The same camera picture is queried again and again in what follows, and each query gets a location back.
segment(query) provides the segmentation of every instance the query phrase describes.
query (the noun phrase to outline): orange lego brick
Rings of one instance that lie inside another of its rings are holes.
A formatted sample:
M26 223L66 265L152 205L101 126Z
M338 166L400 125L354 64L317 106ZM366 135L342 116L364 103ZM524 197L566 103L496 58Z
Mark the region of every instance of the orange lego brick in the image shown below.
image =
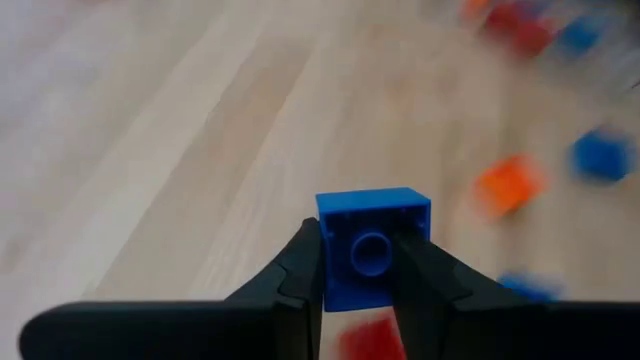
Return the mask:
M539 173L523 155L499 162L476 182L480 199L491 215L510 213L542 191Z

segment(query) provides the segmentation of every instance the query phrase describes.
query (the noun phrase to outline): hardwood floor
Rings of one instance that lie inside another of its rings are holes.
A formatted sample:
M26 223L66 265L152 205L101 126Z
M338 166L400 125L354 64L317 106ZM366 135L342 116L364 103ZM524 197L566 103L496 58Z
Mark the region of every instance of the hardwood floor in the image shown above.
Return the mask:
M589 101L419 0L8 0L0 5L0 358L77 299L218 299L260 270L317 192L411 186L433 241L489 276L637 299L640 183L572 179ZM530 154L547 191L508 221L470 187ZM323 357L353 317L326 316Z

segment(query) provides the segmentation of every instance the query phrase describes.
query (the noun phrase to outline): red lego brick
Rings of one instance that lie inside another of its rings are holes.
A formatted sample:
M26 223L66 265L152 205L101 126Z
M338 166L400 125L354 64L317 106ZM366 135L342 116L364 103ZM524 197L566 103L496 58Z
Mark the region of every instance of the red lego brick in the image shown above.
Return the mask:
M523 57L539 55L553 40L553 33L543 22L530 20L520 22L512 39L513 51Z
M520 8L514 3L501 3L489 12L484 28L502 36L512 36L522 22Z
M345 331L339 339L340 360L405 360L393 322L388 315Z

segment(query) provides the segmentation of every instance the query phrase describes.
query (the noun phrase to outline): toy brick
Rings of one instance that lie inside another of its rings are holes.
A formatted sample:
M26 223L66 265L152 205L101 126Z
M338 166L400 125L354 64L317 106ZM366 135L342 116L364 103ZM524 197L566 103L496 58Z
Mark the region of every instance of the toy brick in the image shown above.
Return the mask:
M522 21L515 31L512 47L520 56L539 55L553 40L552 32L541 21Z
M541 189L540 176L522 155L499 162L476 182L478 197L496 217L518 209Z
M598 26L596 19L582 16L567 25L558 34L558 44L569 55L581 56L591 50L601 37L602 26Z
M410 188L316 195L326 251L325 311L391 305L385 282L391 239L419 232L429 239L431 201Z
M624 134L595 129L576 141L572 158L579 174L618 181L631 172L635 151L631 140Z
M507 273L502 275L498 282L533 302L551 302L560 297L560 286L544 283L527 273Z
M340 360L404 360L402 341L386 316L345 331L339 339Z
M501 3L489 12L484 28L498 35L511 36L522 20L520 7L515 3Z

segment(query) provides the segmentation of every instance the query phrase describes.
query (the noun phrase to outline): blue lego brick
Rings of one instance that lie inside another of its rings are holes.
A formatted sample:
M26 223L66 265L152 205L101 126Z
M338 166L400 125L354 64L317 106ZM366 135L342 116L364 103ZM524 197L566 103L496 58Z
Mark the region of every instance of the blue lego brick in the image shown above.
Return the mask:
M508 273L501 276L498 282L533 302L551 302L560 297L559 286L542 285L540 281L522 273Z
M595 129L573 145L572 160L579 174L618 181L631 172L635 151L630 139Z
M429 240L431 200L410 188L317 194L326 250L325 311L391 305L384 274L391 237L417 231Z
M572 56L582 56L591 50L603 32L601 21L593 16L581 16L567 25L556 37Z

